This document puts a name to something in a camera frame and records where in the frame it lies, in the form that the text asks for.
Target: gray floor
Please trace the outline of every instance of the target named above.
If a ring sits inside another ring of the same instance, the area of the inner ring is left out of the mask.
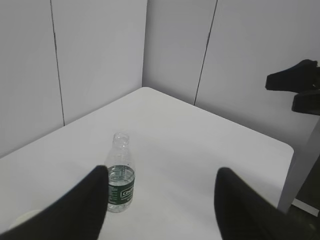
[[[320,220],[316,216],[313,216],[312,214],[293,205],[291,205],[288,215],[299,223],[307,223],[310,228],[320,233]]]

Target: water bottle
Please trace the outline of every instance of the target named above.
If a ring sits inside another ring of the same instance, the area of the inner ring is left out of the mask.
[[[135,164],[129,150],[128,135],[114,134],[112,149],[104,164],[109,172],[108,211],[121,213],[132,202],[135,183]]]

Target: green label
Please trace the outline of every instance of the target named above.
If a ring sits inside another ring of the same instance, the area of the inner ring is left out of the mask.
[[[132,182],[122,185],[114,186],[109,184],[109,203],[113,205],[121,205],[129,202],[134,195],[135,179]]]

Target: water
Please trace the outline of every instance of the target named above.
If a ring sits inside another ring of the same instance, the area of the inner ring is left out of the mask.
[[[135,171],[126,165],[114,165],[109,171],[109,204],[108,211],[120,213],[132,202]]]

